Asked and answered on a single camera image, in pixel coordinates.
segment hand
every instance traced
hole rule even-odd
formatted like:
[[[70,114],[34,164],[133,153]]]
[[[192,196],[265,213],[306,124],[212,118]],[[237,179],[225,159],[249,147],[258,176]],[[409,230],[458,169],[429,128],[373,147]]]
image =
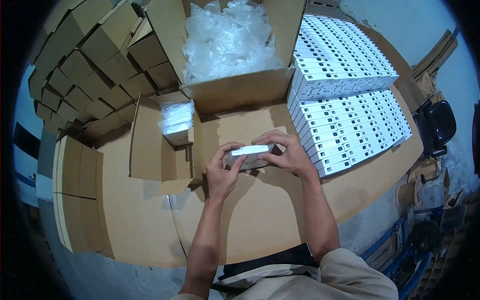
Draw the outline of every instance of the hand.
[[[300,178],[314,176],[318,178],[318,171],[310,161],[296,135],[285,134],[280,130],[265,132],[252,142],[253,145],[280,144],[285,147],[282,155],[260,154],[258,159],[276,164],[290,173],[296,173]]]
[[[220,146],[212,159],[205,166],[208,181],[208,197],[214,201],[223,201],[233,191],[235,183],[240,172],[240,167],[247,159],[247,155],[242,155],[235,160],[231,170],[223,169],[223,156],[225,153],[245,146],[237,142],[226,143]]]

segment forearm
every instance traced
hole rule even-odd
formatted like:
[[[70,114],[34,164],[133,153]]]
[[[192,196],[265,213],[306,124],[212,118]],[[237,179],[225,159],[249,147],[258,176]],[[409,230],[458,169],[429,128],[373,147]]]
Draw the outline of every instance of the forearm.
[[[318,175],[300,177],[305,208],[305,231],[310,251],[316,262],[328,252],[340,248],[338,229],[328,206]]]
[[[208,298],[218,267],[220,253],[220,216],[223,201],[207,199],[187,259],[187,274],[181,293]]]

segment person's left hand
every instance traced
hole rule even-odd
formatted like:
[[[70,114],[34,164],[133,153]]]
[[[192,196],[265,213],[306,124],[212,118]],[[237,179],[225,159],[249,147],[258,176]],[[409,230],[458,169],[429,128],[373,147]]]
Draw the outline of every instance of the person's left hand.
[[[212,159],[206,164],[205,170],[208,181],[208,197],[213,201],[223,201],[233,191],[235,183],[237,183],[240,167],[247,159],[247,155],[242,155],[235,160],[231,170],[223,169],[223,156],[225,153],[245,146],[237,142],[226,143],[220,146]]]

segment clear plastic wrap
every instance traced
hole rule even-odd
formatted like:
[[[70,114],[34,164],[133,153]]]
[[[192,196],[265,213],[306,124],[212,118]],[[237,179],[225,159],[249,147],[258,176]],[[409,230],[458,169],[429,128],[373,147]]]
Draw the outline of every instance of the clear plastic wrap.
[[[160,103],[160,115],[163,120],[158,126],[164,135],[187,130],[193,126],[193,113],[195,107],[193,100],[189,102],[164,102]]]
[[[204,9],[191,4],[185,28],[188,39],[182,47],[185,84],[217,78],[280,69],[285,63],[275,54],[275,36],[263,5],[233,0],[220,12],[213,1]]]

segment beige shirt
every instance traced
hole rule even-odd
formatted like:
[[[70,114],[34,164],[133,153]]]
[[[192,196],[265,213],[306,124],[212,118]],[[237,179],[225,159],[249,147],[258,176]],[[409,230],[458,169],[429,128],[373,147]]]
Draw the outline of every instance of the beige shirt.
[[[219,284],[249,287],[235,300],[280,299],[398,299],[395,284],[370,268],[363,259],[347,249],[327,253],[320,269],[309,266],[275,264],[224,279]],[[202,300],[193,294],[180,294],[170,300]]]

